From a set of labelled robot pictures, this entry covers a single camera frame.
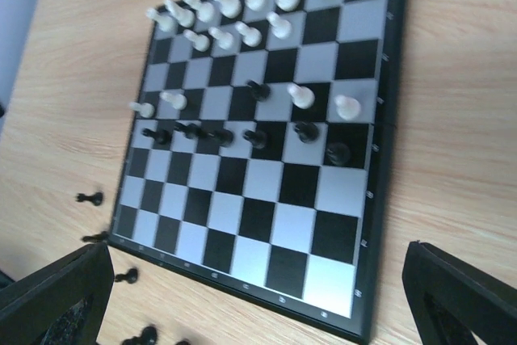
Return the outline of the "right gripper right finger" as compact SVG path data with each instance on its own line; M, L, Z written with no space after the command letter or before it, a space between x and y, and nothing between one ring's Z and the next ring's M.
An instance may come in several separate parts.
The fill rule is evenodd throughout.
M516 289L427 242L408 246L402 282L423 344L516 343Z

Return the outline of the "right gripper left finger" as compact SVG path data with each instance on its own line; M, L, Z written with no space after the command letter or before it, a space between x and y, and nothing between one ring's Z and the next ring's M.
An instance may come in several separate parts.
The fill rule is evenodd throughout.
M107 244L87 244L1 289L2 344L96 344L114 283Z

